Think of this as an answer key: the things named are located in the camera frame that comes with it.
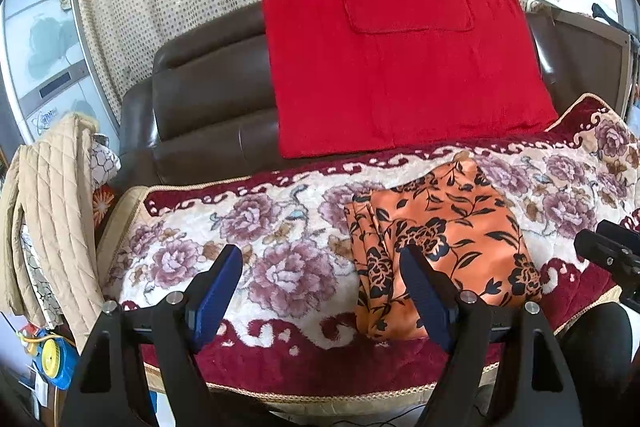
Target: white wall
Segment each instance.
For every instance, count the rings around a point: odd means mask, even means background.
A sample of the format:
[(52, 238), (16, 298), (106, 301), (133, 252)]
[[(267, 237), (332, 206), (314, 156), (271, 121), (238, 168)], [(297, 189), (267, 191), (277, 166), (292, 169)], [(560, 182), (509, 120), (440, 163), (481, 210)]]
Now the white wall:
[(15, 334), (27, 324), (24, 317), (0, 315), (0, 364), (13, 369), (16, 373), (28, 375), (28, 366), (32, 358), (24, 352), (20, 339)]

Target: cable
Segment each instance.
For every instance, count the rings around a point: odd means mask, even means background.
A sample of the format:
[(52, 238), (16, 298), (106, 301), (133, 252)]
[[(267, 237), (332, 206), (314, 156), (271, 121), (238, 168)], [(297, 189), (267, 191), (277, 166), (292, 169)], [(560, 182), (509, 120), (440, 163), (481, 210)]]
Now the cable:
[(391, 427), (396, 427), (391, 422), (393, 422), (394, 420), (397, 420), (398, 418), (402, 418), (402, 416), (404, 416), (405, 414), (409, 414), (410, 412), (415, 411), (420, 407), (424, 407), (424, 405), (416, 405), (415, 407), (411, 407), (411, 409), (409, 409), (408, 411), (404, 411), (402, 414), (399, 414), (398, 416), (394, 416), (393, 418), (390, 418), (389, 420), (386, 420), (383, 422), (373, 422), (373, 423), (363, 424), (363, 423), (352, 422), (350, 420), (338, 420), (333, 422), (329, 427), (334, 427), (334, 425), (338, 425), (338, 423), (348, 423), (349, 425), (355, 425), (356, 427), (383, 427), (385, 425), (391, 425)]
[(25, 341), (26, 343), (30, 343), (30, 344), (39, 344), (40, 342), (48, 341), (49, 339), (62, 339), (64, 341), (67, 341), (73, 347), (76, 347), (76, 344), (74, 343), (74, 341), (70, 341), (68, 338), (63, 337), (62, 335), (57, 335), (55, 333), (49, 333), (48, 335), (45, 335), (44, 337), (37, 337), (35, 339), (28, 339), (27, 337), (25, 337), (23, 335), (20, 335), (20, 334), (18, 334), (18, 336), (20, 337), (20, 340)]

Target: red blanket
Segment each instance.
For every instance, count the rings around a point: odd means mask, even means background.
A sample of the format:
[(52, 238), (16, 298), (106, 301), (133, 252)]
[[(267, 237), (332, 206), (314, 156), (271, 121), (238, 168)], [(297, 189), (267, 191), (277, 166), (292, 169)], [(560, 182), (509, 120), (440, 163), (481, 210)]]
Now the red blanket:
[(518, 0), (264, 0), (284, 157), (539, 132)]

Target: beige quilted jacket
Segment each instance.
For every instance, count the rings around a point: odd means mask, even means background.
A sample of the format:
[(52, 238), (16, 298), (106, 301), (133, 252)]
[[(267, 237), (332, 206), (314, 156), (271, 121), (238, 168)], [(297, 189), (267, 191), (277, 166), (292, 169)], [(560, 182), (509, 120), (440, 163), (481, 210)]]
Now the beige quilted jacket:
[(44, 324), (20, 246), (24, 216), (43, 273), (79, 348), (104, 302), (91, 202), (95, 132), (95, 122), (87, 117), (63, 117), (36, 143), (18, 149), (0, 196), (0, 309)]

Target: gold trim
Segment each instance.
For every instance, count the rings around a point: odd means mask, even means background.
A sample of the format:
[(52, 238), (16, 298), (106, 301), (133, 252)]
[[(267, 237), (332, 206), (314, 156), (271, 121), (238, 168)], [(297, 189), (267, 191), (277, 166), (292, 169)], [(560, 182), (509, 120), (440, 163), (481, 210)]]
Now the gold trim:
[(4, 166), (4, 174), (6, 175), (6, 172), (9, 170), (9, 161), (6, 159), (2, 147), (0, 147), (0, 162), (2, 162), (2, 165)]
[(151, 192), (156, 192), (158, 190), (199, 190), (200, 188), (211, 187), (214, 185), (244, 181), (249, 178), (250, 176), (243, 176), (241, 178), (231, 178), (228, 180), (203, 183), (200, 185), (154, 185), (152, 187), (144, 187), (140, 185), (138, 187), (129, 188), (118, 200), (118, 203), (116, 203), (102, 237), (100, 238), (100, 243), (98, 244), (96, 251), (98, 260), (102, 259), (103, 255), (106, 255), (107, 253), (111, 253), (111, 259), (109, 266), (105, 267), (106, 271), (99, 272), (102, 274), (108, 274), (109, 269), (111, 268), (111, 263), (113, 263), (113, 257), (122, 244), (125, 235), (129, 232), (132, 223), (140, 215), (140, 211), (144, 206), (144, 201)]
[(569, 109), (567, 109), (564, 113), (562, 113), (562, 116), (560, 118), (558, 118), (553, 124), (551, 124), (549, 127), (547, 127), (545, 129), (545, 132), (549, 132), (551, 131), (554, 127), (557, 127), (558, 125), (560, 125), (562, 123), (562, 120), (564, 120), (564, 117), (566, 117), (566, 115), (568, 115), (576, 105), (578, 105), (582, 100), (584, 100), (585, 98), (594, 98), (595, 100), (597, 100), (598, 102), (600, 102), (604, 107), (606, 107), (607, 109), (609, 109), (610, 111), (613, 111), (613, 113), (617, 116), (620, 117), (620, 115), (618, 115), (615, 110), (613, 110), (611, 108), (611, 106), (605, 102), (603, 99), (601, 99), (601, 97), (599, 97), (597, 94), (593, 94), (591, 92), (585, 92), (583, 93), (580, 98), (578, 98), (578, 100), (576, 100), (574, 103), (572, 103), (572, 105), (569, 107)]
[[(621, 289), (615, 286), (601, 295), (595, 302), (581, 309), (569, 320), (556, 329), (557, 334), (564, 328), (571, 326), (588, 310), (605, 302), (617, 302), (620, 299)], [(495, 371), (498, 363), (487, 365), (482, 370), (481, 384), (492, 383), (495, 380)], [(162, 377), (157, 367), (145, 363), (146, 376), (149, 387), (154, 391), (164, 393)], [(298, 396), (275, 393), (253, 393), (244, 389), (207, 383), (210, 389), (223, 389), (235, 393), (251, 396), (267, 403), (274, 409), (291, 414), (304, 414), (311, 416), (326, 416), (339, 414), (366, 414), (386, 412), (399, 407), (426, 403), (435, 388), (436, 383), (409, 387), (399, 391), (381, 391), (379, 393), (361, 394), (357, 396)]]

